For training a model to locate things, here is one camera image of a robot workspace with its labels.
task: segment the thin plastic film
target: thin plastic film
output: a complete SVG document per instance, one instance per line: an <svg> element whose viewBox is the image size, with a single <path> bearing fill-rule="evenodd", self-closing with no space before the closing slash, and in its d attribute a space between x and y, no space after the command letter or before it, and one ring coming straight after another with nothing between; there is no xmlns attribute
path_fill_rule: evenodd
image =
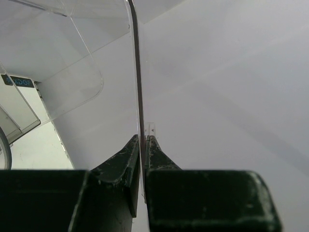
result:
<svg viewBox="0 0 309 232"><path fill-rule="evenodd" d="M122 0L1 1L0 62L37 83L53 120L101 92L94 53L128 30Z"/></svg>

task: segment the white wall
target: white wall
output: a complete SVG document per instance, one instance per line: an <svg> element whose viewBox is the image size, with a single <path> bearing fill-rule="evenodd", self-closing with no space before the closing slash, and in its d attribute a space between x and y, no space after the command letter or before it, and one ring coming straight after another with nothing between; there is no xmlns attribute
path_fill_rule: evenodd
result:
<svg viewBox="0 0 309 232"><path fill-rule="evenodd" d="M145 121L163 151L184 169L257 171L287 232L309 230L308 11L188 0L144 27Z"/></svg>
<svg viewBox="0 0 309 232"><path fill-rule="evenodd" d="M139 20L147 23L184 0L133 0Z"/></svg>
<svg viewBox="0 0 309 232"><path fill-rule="evenodd" d="M41 121L48 115L35 88L18 87ZM42 125L13 143L12 169L73 169L52 122Z"/></svg>

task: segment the white surface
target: white surface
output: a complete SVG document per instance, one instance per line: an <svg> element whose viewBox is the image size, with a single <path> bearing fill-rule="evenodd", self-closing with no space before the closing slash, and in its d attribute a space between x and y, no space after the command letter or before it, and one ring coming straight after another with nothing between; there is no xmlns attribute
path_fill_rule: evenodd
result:
<svg viewBox="0 0 309 232"><path fill-rule="evenodd" d="M142 23L147 23L184 0L133 0L133 2L139 20Z"/></svg>
<svg viewBox="0 0 309 232"><path fill-rule="evenodd" d="M308 11L188 0L144 27L145 121L163 151L184 169L257 171L287 232L309 231Z"/></svg>
<svg viewBox="0 0 309 232"><path fill-rule="evenodd" d="M35 88L19 87L39 119L48 118ZM73 169L52 122L30 131L13 143L12 169Z"/></svg>
<svg viewBox="0 0 309 232"><path fill-rule="evenodd" d="M92 169L137 134L135 82L129 34L94 53L104 90L54 121L75 168Z"/></svg>

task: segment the transparent acrylic panel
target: transparent acrylic panel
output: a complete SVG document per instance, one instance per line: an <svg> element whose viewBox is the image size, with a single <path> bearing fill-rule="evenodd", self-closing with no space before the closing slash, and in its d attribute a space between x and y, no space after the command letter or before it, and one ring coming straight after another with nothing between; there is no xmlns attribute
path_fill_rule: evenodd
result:
<svg viewBox="0 0 309 232"><path fill-rule="evenodd" d="M95 27L91 29L89 20L95 15L91 3L83 4L85 18L74 22L72 12L79 9L80 2L0 2L0 62L9 75L37 82L49 120L89 101L103 88L103 78L92 52L104 44L93 46L93 41L88 39L99 41L100 36L91 34L99 31ZM90 41L91 50L78 25Z"/></svg>

